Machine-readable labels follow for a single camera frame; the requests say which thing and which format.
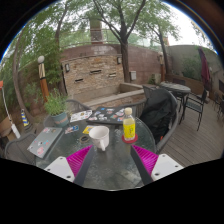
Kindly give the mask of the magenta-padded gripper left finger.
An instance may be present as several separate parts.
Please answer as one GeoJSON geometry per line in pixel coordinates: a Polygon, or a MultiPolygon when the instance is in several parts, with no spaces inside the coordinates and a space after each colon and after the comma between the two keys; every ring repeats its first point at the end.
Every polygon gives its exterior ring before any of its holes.
{"type": "Polygon", "coordinates": [[[89,145],[68,157],[59,156],[45,171],[82,186],[94,153],[94,146],[89,145]]]}

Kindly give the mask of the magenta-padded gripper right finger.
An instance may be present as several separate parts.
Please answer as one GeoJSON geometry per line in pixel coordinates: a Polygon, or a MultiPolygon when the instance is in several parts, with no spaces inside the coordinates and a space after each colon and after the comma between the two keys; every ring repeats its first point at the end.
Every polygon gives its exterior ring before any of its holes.
{"type": "Polygon", "coordinates": [[[131,156],[144,185],[183,169],[183,166],[167,154],[157,155],[140,146],[131,146],[131,156]]]}

